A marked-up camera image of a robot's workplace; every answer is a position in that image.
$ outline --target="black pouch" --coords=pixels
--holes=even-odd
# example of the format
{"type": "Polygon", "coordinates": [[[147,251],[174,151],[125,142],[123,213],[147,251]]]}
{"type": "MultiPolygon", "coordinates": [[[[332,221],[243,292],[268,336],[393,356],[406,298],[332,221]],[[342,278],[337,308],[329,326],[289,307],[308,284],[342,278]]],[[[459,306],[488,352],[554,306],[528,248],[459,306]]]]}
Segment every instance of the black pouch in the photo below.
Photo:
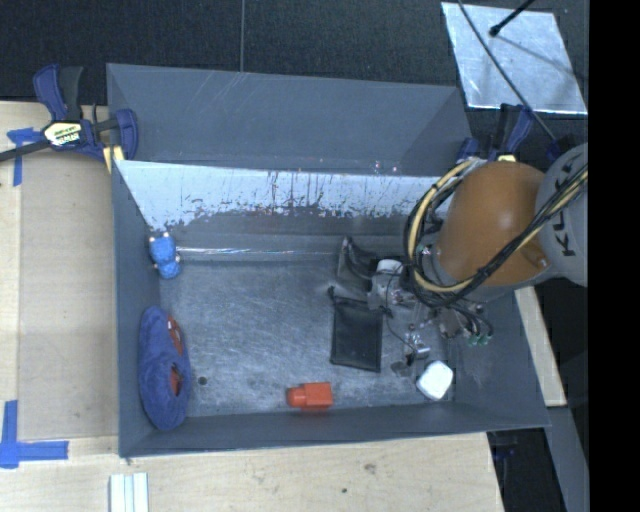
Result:
{"type": "Polygon", "coordinates": [[[336,297],[331,363],[380,373],[382,309],[370,310],[366,302],[336,297]]]}

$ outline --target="orange block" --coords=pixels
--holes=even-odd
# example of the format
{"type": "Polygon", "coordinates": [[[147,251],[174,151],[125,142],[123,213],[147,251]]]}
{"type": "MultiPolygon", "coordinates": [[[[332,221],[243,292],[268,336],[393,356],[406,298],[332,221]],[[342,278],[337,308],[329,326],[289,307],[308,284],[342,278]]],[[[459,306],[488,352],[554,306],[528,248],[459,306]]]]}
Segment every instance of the orange block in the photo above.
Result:
{"type": "Polygon", "coordinates": [[[324,410],[333,405],[329,382],[307,382],[287,390],[287,403],[304,410],[324,410]]]}

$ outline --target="yellow label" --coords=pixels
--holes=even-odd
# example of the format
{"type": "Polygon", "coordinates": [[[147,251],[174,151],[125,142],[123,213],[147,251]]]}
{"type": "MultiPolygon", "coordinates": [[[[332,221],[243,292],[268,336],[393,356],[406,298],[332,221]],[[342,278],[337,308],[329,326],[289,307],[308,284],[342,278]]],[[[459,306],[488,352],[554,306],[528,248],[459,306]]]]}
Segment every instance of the yellow label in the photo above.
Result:
{"type": "Polygon", "coordinates": [[[54,123],[44,131],[44,136],[53,146],[64,146],[80,140],[82,126],[78,123],[54,123]]]}

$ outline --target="blue toy figure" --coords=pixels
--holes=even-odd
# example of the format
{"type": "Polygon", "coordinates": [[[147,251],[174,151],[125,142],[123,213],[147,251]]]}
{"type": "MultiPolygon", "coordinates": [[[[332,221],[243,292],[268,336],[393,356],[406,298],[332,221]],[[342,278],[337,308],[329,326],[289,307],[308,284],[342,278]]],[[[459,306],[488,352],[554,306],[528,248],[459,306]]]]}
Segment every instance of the blue toy figure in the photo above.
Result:
{"type": "Polygon", "coordinates": [[[176,242],[169,233],[164,232],[160,238],[150,237],[149,252],[161,277],[172,279],[180,273],[180,256],[176,254],[176,242]]]}

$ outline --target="white object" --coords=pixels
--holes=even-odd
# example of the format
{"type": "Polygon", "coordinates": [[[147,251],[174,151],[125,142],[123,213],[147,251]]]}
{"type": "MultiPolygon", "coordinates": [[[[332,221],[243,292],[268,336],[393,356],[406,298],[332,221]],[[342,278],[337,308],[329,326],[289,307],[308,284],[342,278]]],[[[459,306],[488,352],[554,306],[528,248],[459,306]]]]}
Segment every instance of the white object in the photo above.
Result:
{"type": "Polygon", "coordinates": [[[381,274],[399,274],[402,263],[397,260],[380,260],[376,270],[381,274]]]}
{"type": "Polygon", "coordinates": [[[111,475],[110,512],[149,512],[147,473],[111,475]]]}
{"type": "Polygon", "coordinates": [[[453,382],[453,370],[442,361],[434,361],[418,379],[418,389],[432,400],[440,400],[453,382]]]}

